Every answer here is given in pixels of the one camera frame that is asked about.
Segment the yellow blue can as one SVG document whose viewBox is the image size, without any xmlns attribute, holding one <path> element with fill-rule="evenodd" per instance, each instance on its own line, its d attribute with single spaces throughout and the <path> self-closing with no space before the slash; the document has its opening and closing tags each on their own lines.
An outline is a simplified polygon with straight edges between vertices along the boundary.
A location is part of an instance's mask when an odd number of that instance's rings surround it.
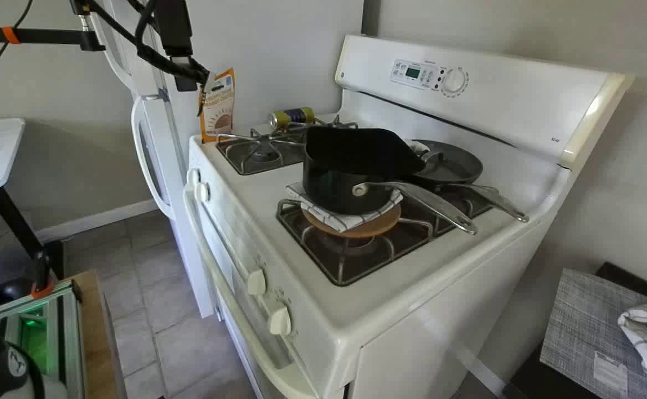
<svg viewBox="0 0 647 399">
<path fill-rule="evenodd" d="M 317 119 L 315 111 L 310 107 L 300 108 L 282 108 L 271 112 L 271 122 L 276 129 L 289 129 L 292 124 L 313 124 Z"/>
</svg>

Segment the white checkered dish towel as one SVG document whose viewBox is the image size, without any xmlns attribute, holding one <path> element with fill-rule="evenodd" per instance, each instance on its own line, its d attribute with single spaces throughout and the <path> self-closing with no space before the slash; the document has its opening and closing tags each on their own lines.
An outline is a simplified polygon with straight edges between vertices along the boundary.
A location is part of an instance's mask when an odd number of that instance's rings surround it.
<svg viewBox="0 0 647 399">
<path fill-rule="evenodd" d="M 393 191 L 388 194 L 388 200 L 375 209 L 375 210 L 365 210 L 365 213 L 337 213 L 337 210 L 327 210 L 317 206 L 305 192 L 304 192 L 304 183 L 302 181 L 290 181 L 286 187 L 286 191 L 302 203 L 302 209 L 305 213 L 310 213 L 317 222 L 322 222 L 324 225 L 332 228 L 335 233 L 346 233 L 352 231 L 365 222 L 375 222 L 379 218 L 383 218 L 385 213 L 391 213 L 396 203 L 404 202 L 404 192 L 402 191 Z"/>
</svg>

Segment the black saucepan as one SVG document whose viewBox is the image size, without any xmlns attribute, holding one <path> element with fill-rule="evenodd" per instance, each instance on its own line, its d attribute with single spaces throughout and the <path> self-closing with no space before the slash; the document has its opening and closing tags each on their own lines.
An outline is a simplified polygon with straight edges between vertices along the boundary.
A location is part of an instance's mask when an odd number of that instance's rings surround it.
<svg viewBox="0 0 647 399">
<path fill-rule="evenodd" d="M 379 209 L 393 191 L 415 198 L 464 233 L 474 222 L 448 200 L 408 181 L 424 169 L 412 148 L 388 129 L 313 127 L 304 142 L 304 191 L 322 209 L 365 213 Z"/>
</svg>

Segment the front right burner grate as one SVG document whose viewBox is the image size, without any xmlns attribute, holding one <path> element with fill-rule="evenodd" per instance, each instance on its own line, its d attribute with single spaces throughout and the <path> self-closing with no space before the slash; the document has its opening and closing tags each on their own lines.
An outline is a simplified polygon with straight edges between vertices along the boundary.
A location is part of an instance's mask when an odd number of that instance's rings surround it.
<svg viewBox="0 0 647 399">
<path fill-rule="evenodd" d="M 276 203 L 276 220 L 335 285 L 350 285 L 454 231 L 417 200 L 404 200 L 399 222 L 381 234 L 350 240 L 315 228 L 297 200 Z"/>
</svg>

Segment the burner grate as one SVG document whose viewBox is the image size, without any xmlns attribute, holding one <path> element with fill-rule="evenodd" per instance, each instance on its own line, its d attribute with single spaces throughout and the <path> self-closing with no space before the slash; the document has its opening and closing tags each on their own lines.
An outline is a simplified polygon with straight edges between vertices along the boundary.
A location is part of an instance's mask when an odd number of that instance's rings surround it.
<svg viewBox="0 0 647 399">
<path fill-rule="evenodd" d="M 350 240 L 315 228 L 297 200 L 276 203 L 276 220 L 335 285 L 350 285 L 454 231 L 417 200 L 404 200 L 399 222 L 381 234 Z"/>
<path fill-rule="evenodd" d="M 258 129 L 249 137 L 235 132 L 219 132 L 215 148 L 239 174 L 255 174 L 304 160 L 304 142 L 309 122 L 295 122 L 290 127 L 272 127 L 266 132 Z"/>
</svg>

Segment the white gas stove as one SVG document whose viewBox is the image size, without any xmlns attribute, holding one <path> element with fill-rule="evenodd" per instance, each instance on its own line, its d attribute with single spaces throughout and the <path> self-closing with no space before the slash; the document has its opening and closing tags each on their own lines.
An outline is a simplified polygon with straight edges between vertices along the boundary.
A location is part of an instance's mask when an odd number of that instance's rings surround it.
<svg viewBox="0 0 647 399">
<path fill-rule="evenodd" d="M 527 215 L 519 222 L 467 189 L 442 189 L 476 233 L 453 233 L 335 285 L 276 220 L 304 183 L 300 163 L 239 174 L 215 144 L 189 144 L 211 187 L 184 209 L 218 313 L 252 390 L 282 399 L 448 397 L 467 375 L 517 282 L 629 89 L 624 73 L 350 36 L 335 68 L 342 103 L 313 127 L 388 129 L 474 153 L 476 178 Z M 263 269 L 252 297 L 245 275 Z M 286 303 L 292 332 L 269 332 Z"/>
</svg>

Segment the rear left burner grate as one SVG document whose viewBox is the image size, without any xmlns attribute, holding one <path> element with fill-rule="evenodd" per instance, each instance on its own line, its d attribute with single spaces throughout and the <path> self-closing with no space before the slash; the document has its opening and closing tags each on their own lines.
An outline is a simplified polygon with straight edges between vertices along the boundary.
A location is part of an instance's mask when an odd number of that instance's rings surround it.
<svg viewBox="0 0 647 399">
<path fill-rule="evenodd" d="M 272 127 L 266 132 L 258 129 L 249 137 L 235 132 L 219 132 L 215 148 L 239 174 L 255 174 L 304 160 L 304 142 L 309 122 L 295 122 L 290 127 Z"/>
</svg>

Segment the white stove knob upper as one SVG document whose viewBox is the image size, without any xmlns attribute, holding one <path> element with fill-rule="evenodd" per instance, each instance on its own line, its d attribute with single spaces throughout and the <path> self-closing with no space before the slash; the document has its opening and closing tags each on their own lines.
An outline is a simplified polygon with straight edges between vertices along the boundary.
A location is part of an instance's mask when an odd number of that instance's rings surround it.
<svg viewBox="0 0 647 399">
<path fill-rule="evenodd" d="M 269 291 L 269 276 L 266 276 L 266 270 L 263 269 L 250 270 L 245 275 L 245 291 L 252 297 L 261 297 Z"/>
</svg>

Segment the white stove knob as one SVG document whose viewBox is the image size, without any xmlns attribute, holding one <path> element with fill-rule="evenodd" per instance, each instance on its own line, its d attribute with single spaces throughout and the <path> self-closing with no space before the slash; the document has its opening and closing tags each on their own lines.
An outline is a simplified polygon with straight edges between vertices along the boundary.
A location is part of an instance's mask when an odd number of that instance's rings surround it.
<svg viewBox="0 0 647 399">
<path fill-rule="evenodd" d="M 198 169 L 191 169 L 187 172 L 187 183 L 189 183 L 189 189 L 196 189 L 198 183 L 201 183 L 201 172 Z"/>
<path fill-rule="evenodd" d="M 263 269 L 250 270 L 245 275 L 245 291 L 252 297 L 261 297 L 269 291 L 269 276 L 266 276 L 266 270 Z"/>
<path fill-rule="evenodd" d="M 292 332 L 292 315 L 286 303 L 276 306 L 272 315 L 269 317 L 269 332 L 286 336 Z"/>
<path fill-rule="evenodd" d="M 206 181 L 198 181 L 196 183 L 196 198 L 206 203 L 211 202 L 211 187 Z"/>
</svg>

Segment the white stove knob lower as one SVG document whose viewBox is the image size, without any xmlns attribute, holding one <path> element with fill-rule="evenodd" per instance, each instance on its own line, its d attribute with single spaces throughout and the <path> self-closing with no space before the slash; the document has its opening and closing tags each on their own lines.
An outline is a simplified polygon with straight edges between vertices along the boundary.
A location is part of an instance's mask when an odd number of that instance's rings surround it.
<svg viewBox="0 0 647 399">
<path fill-rule="evenodd" d="M 269 317 L 269 332 L 286 336 L 292 332 L 292 315 L 286 303 L 276 306 L 272 315 Z"/>
</svg>

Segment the black frying pan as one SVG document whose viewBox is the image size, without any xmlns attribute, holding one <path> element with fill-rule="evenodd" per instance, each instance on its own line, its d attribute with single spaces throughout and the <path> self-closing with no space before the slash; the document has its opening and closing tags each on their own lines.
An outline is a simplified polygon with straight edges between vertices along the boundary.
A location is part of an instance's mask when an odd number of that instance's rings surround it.
<svg viewBox="0 0 647 399">
<path fill-rule="evenodd" d="M 424 161 L 424 169 L 409 174 L 409 181 L 429 191 L 442 189 L 467 189 L 487 200 L 498 210 L 512 215 L 519 222 L 527 222 L 527 215 L 504 198 L 494 187 L 481 187 L 476 178 L 482 172 L 482 161 L 458 147 L 434 140 L 409 140 L 408 147 Z"/>
</svg>

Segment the white stove knob farthest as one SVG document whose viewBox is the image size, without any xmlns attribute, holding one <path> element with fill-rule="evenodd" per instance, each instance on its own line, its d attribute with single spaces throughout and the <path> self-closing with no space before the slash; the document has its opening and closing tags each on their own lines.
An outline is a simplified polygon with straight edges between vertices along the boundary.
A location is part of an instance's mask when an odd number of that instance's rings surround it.
<svg viewBox="0 0 647 399">
<path fill-rule="evenodd" d="M 187 172 L 187 183 L 189 183 L 189 189 L 196 189 L 198 183 L 201 183 L 201 172 L 198 169 L 191 169 Z"/>
</svg>

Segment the orange food pouch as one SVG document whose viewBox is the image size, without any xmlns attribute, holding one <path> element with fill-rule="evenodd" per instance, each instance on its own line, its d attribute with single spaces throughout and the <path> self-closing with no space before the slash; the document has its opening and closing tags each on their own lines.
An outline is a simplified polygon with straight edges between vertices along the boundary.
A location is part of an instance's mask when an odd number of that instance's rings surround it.
<svg viewBox="0 0 647 399">
<path fill-rule="evenodd" d="M 219 142 L 233 131 L 235 114 L 235 71 L 215 76 L 199 96 L 199 140 Z"/>
</svg>

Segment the grey woven placemat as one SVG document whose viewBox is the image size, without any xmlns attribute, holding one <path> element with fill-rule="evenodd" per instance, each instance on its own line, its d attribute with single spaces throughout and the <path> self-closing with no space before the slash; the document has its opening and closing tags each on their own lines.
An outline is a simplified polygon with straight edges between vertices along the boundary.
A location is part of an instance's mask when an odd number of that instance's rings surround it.
<svg viewBox="0 0 647 399">
<path fill-rule="evenodd" d="M 564 269 L 546 328 L 541 362 L 598 399 L 647 399 L 647 372 L 619 325 L 647 297 L 598 275 Z"/>
</svg>

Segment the aluminium frame robot cart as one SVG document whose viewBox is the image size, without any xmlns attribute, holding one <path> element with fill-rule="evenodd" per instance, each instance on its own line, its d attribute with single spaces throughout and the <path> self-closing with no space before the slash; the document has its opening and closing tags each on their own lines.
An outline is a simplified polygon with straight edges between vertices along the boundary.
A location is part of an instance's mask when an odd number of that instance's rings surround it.
<svg viewBox="0 0 647 399">
<path fill-rule="evenodd" d="M 94 270 L 0 303 L 0 399 L 127 399 Z"/>
</svg>

